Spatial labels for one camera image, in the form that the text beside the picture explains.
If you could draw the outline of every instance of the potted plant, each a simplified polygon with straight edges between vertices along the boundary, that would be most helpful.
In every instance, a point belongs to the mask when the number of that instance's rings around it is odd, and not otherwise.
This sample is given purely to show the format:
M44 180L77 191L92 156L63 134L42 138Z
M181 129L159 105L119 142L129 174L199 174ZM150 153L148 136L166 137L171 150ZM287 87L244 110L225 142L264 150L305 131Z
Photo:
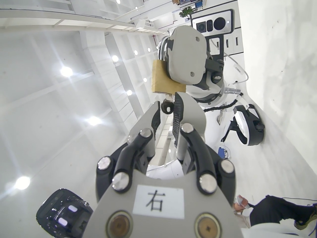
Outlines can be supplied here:
M186 17L186 16L192 14L193 12L194 12L193 9L189 6L189 7L184 8L184 9L179 13L179 16L180 16L180 17Z

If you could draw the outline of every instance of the shoe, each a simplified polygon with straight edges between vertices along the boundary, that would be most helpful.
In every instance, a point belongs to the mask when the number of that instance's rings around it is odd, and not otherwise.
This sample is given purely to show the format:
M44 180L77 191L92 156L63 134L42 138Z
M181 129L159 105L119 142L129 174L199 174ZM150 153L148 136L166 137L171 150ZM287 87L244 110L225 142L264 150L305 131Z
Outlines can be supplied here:
M317 219L317 203L314 203L313 206L315 206L316 211L314 213L312 213L312 215L310 216L310 218L308 219L307 222L303 222L303 221L294 221L294 226L298 229L298 230L304 230L308 224Z

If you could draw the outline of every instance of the white cable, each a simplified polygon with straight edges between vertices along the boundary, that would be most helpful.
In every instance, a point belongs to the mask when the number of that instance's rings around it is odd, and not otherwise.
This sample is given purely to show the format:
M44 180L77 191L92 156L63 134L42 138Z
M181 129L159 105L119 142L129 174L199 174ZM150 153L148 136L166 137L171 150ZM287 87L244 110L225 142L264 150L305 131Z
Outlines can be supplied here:
M212 44L217 48L219 49L219 47L217 45L215 45L215 43L213 42L213 40L210 39L210 41L212 42ZM240 83L244 83L246 82L247 80L249 80L249 75L247 74L247 72L241 67L241 65L238 64L238 62L233 59L229 54L227 54L225 51L223 51L223 54L225 54L226 56L228 56L231 60L233 60L235 62L235 64L241 69L243 70L243 72L245 73L245 75L247 76L247 79L242 81L242 82L236 82L236 83L233 83L233 84L240 84Z

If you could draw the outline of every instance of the label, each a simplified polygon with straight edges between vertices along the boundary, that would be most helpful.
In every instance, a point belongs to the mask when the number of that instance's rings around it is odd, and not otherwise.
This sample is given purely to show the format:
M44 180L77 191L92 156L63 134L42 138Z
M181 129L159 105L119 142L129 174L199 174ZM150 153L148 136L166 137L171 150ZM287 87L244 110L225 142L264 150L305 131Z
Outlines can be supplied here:
M139 184L135 195L133 214L184 219L184 190Z

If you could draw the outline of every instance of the person's hand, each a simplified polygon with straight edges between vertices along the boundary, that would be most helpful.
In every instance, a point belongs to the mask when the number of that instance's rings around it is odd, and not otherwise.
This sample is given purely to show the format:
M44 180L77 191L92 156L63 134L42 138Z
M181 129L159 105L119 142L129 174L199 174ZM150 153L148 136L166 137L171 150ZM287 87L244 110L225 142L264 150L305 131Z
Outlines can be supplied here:
M239 205L238 203L234 203L233 208L237 213L242 213L242 211L245 209L242 205Z
M245 199L244 197L242 197L241 195L239 195L239 198L242 199L241 205L242 205L243 207L246 207L246 206L248 205L248 203L249 203L248 200Z

